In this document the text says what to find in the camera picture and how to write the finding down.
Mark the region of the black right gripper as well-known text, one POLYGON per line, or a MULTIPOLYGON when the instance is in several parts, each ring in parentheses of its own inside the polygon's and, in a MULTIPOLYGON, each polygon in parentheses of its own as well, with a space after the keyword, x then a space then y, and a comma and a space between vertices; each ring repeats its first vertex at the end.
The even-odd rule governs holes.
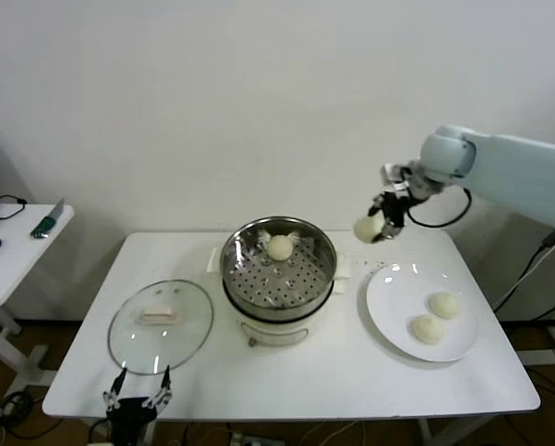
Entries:
POLYGON ((374 216, 381 211, 386 223, 372 238, 372 243, 380 243, 396 238, 404 227, 404 216, 410 207, 410 199, 398 197, 394 192, 378 194, 368 209, 368 215, 374 216))

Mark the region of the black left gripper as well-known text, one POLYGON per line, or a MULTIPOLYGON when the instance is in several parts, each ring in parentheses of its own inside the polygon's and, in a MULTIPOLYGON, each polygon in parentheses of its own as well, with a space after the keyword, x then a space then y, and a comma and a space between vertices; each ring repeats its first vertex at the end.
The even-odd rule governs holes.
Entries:
POLYGON ((102 394, 109 410, 107 419, 111 423, 111 442, 115 446, 137 445, 145 427, 156 420, 156 408, 165 408, 172 399, 170 368, 166 367, 160 389, 153 396, 119 400, 126 373, 124 367, 110 389, 102 394))

